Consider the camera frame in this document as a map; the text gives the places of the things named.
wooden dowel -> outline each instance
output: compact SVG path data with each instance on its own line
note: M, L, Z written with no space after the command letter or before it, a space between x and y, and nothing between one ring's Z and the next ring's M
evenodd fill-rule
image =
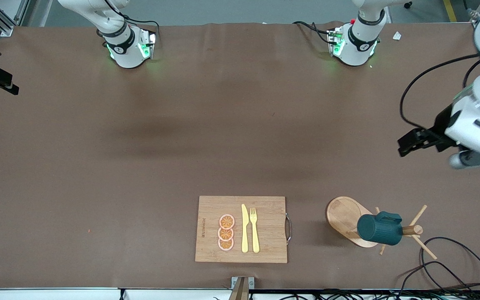
M427 208L427 205L424 205L421 207L420 211L417 213L417 215L414 217L414 219L412 220L412 222L410 222L410 224L408 224L408 226L412 226L414 224L416 224L416 222L418 221L418 219L421 217L421 215L423 214L423 212L425 211L425 209Z
M423 228L419 225L405 226L403 228L403 235L417 235L422 233Z
M436 255L434 255L430 250L429 248L424 244L422 243L422 241L420 241L420 239L418 237L416 237L415 235L412 235L414 241L416 241L416 243L418 243L420 245L420 247L425 250L425 252L427 252L431 258L433 258L433 260L438 260L438 258L436 257Z

wooden cutting board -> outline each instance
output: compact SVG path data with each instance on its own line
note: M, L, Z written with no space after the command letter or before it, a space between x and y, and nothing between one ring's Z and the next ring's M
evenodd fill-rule
M253 252L252 225L248 224L249 251L242 253L242 204L257 209L260 252ZM229 251L218 247L219 219L224 214L235 219L234 246ZM285 197L200 196L197 218L196 262L287 263Z

